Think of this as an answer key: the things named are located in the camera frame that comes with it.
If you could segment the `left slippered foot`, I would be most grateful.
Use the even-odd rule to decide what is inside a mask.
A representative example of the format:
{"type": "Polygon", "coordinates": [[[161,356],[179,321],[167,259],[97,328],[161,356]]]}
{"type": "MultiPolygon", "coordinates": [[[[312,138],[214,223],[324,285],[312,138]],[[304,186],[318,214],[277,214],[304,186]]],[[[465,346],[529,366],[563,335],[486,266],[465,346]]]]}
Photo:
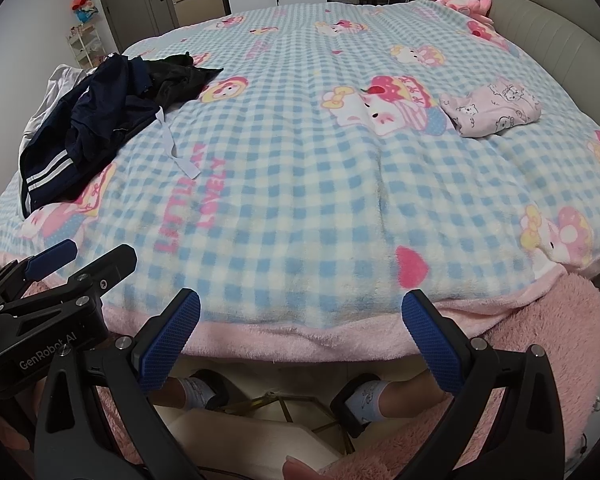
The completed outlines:
{"type": "Polygon", "coordinates": [[[178,378],[178,383],[184,392],[184,411],[214,411],[230,400],[226,379],[214,370],[196,370],[188,377],[178,378]]]}

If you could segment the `slippered foot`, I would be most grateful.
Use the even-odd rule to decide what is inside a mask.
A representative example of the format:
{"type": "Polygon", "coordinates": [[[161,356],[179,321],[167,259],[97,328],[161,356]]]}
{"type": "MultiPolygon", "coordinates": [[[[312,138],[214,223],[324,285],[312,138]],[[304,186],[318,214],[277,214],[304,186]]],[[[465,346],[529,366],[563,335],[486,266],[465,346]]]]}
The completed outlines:
{"type": "Polygon", "coordinates": [[[230,400],[226,379],[214,370],[196,370],[188,377],[178,378],[178,383],[184,392],[184,411],[214,411],[230,400]]]}
{"type": "Polygon", "coordinates": [[[349,437],[358,438],[373,422],[390,418],[384,402],[391,382],[365,373],[349,380],[332,399],[330,411],[349,437]]]}

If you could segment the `right slippered foot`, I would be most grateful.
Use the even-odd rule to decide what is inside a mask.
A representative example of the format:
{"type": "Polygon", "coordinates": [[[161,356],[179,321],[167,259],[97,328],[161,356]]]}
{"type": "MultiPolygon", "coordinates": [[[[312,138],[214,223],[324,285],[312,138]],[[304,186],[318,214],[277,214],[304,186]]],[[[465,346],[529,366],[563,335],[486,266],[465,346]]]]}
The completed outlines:
{"type": "Polygon", "coordinates": [[[373,422],[390,418],[384,402],[391,382],[365,373],[349,380],[332,399],[330,411],[349,437],[358,438],[373,422]]]}

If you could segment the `pink fluffy robe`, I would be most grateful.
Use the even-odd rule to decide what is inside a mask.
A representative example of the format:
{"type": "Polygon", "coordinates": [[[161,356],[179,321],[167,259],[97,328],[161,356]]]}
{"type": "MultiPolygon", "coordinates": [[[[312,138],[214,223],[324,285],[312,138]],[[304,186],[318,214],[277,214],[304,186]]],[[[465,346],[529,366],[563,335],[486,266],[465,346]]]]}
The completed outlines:
{"type": "Polygon", "coordinates": [[[567,275],[537,304],[468,337],[460,392],[335,479],[560,479],[600,385],[600,291],[567,275]]]}

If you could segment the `navy striped jacket pile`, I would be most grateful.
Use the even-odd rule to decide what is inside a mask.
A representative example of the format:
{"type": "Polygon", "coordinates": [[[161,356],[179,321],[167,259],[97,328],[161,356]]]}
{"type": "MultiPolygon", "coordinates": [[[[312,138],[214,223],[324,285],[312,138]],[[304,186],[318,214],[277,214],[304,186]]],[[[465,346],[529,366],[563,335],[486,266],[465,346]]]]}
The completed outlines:
{"type": "Polygon", "coordinates": [[[19,159],[22,214],[71,202],[159,110],[161,61],[115,54],[62,96],[19,159]]]}

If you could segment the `white garment at bedside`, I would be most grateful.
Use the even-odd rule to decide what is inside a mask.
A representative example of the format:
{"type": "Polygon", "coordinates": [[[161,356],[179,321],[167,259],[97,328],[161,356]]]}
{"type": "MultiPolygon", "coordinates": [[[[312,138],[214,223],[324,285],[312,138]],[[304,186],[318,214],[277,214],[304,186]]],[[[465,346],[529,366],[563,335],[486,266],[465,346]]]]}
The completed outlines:
{"type": "Polygon", "coordinates": [[[53,111],[58,101],[71,91],[87,76],[83,68],[76,68],[67,64],[60,64],[47,79],[45,93],[38,109],[33,113],[23,129],[19,153],[32,141],[35,133],[42,126],[44,120],[53,111]]]}

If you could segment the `black garment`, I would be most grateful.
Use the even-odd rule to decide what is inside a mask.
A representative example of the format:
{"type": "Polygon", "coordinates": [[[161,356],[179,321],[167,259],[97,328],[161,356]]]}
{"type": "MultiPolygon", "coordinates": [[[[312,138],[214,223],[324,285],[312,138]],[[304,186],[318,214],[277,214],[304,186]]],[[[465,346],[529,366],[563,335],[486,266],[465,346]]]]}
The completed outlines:
{"type": "Polygon", "coordinates": [[[223,71],[222,68],[197,66],[188,52],[145,61],[145,67],[148,83],[143,86],[140,97],[164,110],[197,99],[223,71]]]}

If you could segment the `blue checkered cartoon blanket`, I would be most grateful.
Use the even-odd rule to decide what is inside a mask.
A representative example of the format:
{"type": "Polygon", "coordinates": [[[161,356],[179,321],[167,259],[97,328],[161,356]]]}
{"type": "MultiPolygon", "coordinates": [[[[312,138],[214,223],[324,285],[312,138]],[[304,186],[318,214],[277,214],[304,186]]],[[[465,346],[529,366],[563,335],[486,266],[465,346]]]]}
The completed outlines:
{"type": "Polygon", "coordinates": [[[182,288],[190,356],[392,360],[415,352],[419,288],[478,335],[566,273],[600,275],[600,125],[521,47],[428,1],[293,4],[129,47],[188,52],[219,78],[134,136],[70,203],[0,196],[0,266],[70,238],[84,266],[127,244],[105,296],[132,334],[182,288]],[[464,138],[440,107],[507,79],[537,122],[464,138]]]}

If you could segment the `folded pink cartoon garment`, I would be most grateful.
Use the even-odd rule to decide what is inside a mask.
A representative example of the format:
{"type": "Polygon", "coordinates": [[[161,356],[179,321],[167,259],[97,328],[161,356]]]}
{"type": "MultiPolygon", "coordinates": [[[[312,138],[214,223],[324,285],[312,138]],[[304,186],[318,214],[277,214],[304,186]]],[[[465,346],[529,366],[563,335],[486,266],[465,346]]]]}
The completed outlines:
{"type": "Polygon", "coordinates": [[[532,124],[542,115],[540,101],[523,84],[503,78],[472,90],[467,96],[442,93],[439,103],[456,131],[471,139],[532,124]]]}

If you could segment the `colourful toy on shelf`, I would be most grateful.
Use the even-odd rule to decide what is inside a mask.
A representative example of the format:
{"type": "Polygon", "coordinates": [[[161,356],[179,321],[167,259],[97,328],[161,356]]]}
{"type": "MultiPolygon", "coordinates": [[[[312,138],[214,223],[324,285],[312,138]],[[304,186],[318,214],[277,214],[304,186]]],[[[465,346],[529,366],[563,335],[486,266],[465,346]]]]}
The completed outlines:
{"type": "Polygon", "coordinates": [[[98,13],[92,0],[72,0],[71,11],[81,24],[87,23],[98,13]]]}

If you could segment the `pink plush toy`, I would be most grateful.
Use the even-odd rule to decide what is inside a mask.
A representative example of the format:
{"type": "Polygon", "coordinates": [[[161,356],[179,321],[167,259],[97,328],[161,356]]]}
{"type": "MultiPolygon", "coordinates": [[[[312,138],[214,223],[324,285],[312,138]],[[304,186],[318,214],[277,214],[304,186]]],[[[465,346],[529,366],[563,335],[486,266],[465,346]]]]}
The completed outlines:
{"type": "Polygon", "coordinates": [[[487,18],[492,0],[434,0],[449,9],[460,12],[470,18],[487,18]]]}

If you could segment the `grey padded headboard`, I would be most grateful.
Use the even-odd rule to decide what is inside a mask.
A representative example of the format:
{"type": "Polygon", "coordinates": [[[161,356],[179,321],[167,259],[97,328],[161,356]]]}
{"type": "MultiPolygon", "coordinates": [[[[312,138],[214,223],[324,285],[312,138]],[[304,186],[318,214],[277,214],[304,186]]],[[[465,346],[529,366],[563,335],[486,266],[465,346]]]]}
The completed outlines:
{"type": "Polygon", "coordinates": [[[492,0],[495,29],[523,48],[600,125],[600,7],[595,0],[492,0]]]}

